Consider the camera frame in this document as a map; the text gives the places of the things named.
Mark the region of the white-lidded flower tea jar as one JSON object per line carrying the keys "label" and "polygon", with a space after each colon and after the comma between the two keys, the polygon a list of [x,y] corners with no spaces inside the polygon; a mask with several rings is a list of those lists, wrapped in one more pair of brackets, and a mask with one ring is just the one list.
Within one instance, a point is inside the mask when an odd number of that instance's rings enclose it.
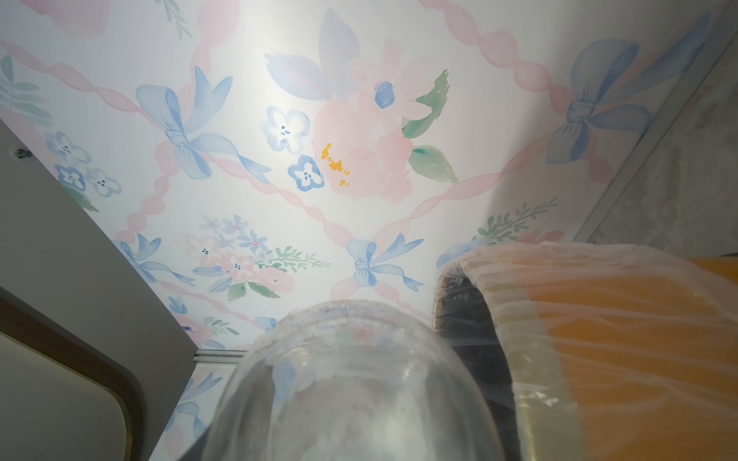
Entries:
{"label": "white-lidded flower tea jar", "polygon": [[480,388],[450,345],[384,303],[280,320],[236,366],[206,460],[501,460]]}

